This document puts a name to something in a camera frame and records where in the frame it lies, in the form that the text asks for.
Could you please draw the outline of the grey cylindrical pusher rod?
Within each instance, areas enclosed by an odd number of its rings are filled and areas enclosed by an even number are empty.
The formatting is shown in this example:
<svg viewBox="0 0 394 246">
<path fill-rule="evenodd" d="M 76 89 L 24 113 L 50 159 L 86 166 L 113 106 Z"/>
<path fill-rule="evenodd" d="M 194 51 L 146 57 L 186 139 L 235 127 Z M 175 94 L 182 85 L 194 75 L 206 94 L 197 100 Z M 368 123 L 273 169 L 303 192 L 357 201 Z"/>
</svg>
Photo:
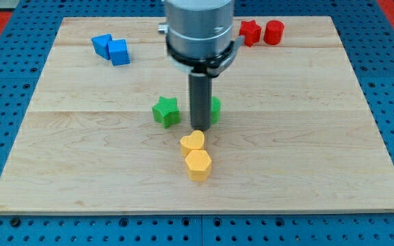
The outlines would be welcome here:
<svg viewBox="0 0 394 246">
<path fill-rule="evenodd" d="M 194 130 L 206 131 L 211 126 L 212 79 L 207 76 L 188 76 L 189 110 Z"/>
</svg>

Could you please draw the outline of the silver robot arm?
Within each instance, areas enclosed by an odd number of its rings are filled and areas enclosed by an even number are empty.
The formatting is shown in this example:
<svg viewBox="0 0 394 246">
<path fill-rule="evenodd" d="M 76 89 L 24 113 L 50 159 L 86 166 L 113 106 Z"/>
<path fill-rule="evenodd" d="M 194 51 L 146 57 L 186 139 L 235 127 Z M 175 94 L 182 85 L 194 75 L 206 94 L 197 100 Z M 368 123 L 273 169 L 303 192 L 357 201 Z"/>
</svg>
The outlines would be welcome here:
<svg viewBox="0 0 394 246">
<path fill-rule="evenodd" d="M 234 1 L 165 0 L 166 21 L 159 32 L 166 35 L 169 58 L 189 81 L 189 110 L 194 130 L 211 126 L 212 79 L 234 61 L 245 37 L 233 39 Z"/>
</svg>

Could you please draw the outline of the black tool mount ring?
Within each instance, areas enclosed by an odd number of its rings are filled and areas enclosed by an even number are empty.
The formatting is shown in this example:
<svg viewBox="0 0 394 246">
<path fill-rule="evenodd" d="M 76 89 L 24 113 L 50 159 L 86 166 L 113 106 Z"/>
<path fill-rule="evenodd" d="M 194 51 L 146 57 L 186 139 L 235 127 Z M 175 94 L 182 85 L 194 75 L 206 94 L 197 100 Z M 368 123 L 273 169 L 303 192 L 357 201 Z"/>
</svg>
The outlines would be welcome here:
<svg viewBox="0 0 394 246">
<path fill-rule="evenodd" d="M 235 41 L 231 40 L 227 49 L 215 57 L 191 58 L 186 57 L 174 50 L 166 38 L 166 50 L 170 61 L 182 72 L 197 77 L 218 77 L 235 60 L 237 51 L 244 44 L 245 36 L 239 36 Z"/>
</svg>

